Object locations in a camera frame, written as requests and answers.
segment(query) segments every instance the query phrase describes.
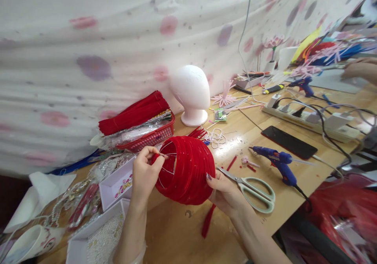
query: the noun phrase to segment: white mug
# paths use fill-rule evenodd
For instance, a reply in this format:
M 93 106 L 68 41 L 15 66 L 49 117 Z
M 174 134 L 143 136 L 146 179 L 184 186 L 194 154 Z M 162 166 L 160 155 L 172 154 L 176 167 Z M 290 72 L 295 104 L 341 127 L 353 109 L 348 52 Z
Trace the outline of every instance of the white mug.
M 62 240 L 64 232 L 64 228 L 31 227 L 14 243 L 3 263 L 17 264 L 51 251 Z

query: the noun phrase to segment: white mannequin head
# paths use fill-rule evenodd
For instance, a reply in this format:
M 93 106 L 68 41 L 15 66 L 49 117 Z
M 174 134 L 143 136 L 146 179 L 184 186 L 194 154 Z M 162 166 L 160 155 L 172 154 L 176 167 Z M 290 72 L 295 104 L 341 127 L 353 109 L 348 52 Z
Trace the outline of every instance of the white mannequin head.
M 184 107 L 181 120 L 187 126 L 199 126 L 207 120 L 210 105 L 209 85 L 205 73 L 193 65 L 183 66 L 170 77 L 170 88 Z

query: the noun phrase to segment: hand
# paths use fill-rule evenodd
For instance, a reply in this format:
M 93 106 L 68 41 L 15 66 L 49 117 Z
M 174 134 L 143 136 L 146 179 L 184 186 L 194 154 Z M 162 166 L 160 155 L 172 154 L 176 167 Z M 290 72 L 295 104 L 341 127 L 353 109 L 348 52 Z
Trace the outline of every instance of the hand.
M 134 160 L 131 202 L 136 202 L 138 206 L 146 207 L 162 165 L 165 159 L 168 158 L 167 156 L 160 156 L 151 165 L 150 160 L 155 154 L 159 154 L 157 148 L 145 146 Z
M 369 63 L 369 64 L 375 64 L 377 65 L 377 58 L 376 57 L 362 57 L 362 58 L 358 58 L 358 59 L 355 59 L 354 61 L 348 63 L 347 65 L 345 65 L 345 69 L 348 68 L 349 66 L 353 65 L 353 64 L 356 64 L 356 63 Z
M 369 82 L 377 82 L 377 66 L 371 63 L 355 63 L 344 70 L 343 79 L 361 77 Z
M 221 171 L 216 170 L 216 178 L 207 174 L 207 184 L 214 189 L 208 199 L 231 219 L 236 218 L 244 206 L 253 211 L 238 187 Z

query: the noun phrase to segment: plug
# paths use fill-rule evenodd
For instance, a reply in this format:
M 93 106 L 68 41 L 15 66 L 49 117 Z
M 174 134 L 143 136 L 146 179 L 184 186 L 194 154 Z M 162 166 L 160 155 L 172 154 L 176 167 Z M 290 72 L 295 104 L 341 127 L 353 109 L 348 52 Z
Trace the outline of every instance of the plug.
M 312 112 L 310 113 L 310 115 L 306 118 L 306 121 L 309 122 L 309 123 L 313 123 L 313 124 L 316 124 L 319 122 L 320 120 L 320 116 L 318 115 L 317 112 Z
M 300 118 L 301 115 L 302 115 L 302 112 L 304 111 L 305 108 L 306 108 L 306 106 L 301 107 L 301 108 L 300 108 L 299 110 L 297 110 L 296 112 L 293 112 L 292 115 Z
M 279 103 L 278 103 L 278 105 L 276 105 L 276 107 L 274 107 L 274 105 L 275 105 L 276 101 L 279 100 L 280 97 L 282 97 L 280 94 L 275 94 L 273 97 L 271 97 L 270 101 L 267 103 L 267 107 L 276 109 L 278 107 Z
M 280 111 L 284 113 L 288 113 L 288 110 L 289 110 L 289 103 L 280 109 Z
M 326 119 L 325 127 L 329 129 L 339 129 L 345 124 L 352 122 L 352 120 L 353 117 L 349 116 L 348 114 L 340 114 L 339 112 L 335 112 L 329 118 Z

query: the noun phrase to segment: bundle of red pipe cleaners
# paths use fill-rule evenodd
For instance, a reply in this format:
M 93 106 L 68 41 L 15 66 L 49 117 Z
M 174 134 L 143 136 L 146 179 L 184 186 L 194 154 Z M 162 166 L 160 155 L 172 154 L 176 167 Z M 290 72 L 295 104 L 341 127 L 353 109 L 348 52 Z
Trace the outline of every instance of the bundle of red pipe cleaners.
M 159 113 L 169 109 L 161 92 L 155 91 L 146 98 L 132 104 L 117 116 L 99 122 L 99 129 L 105 135 L 112 135 L 145 123 Z
M 194 137 L 172 137 L 165 141 L 160 153 L 169 156 L 156 183 L 164 196 L 186 205 L 200 205 L 211 195 L 207 173 L 215 177 L 215 163 L 208 147 Z

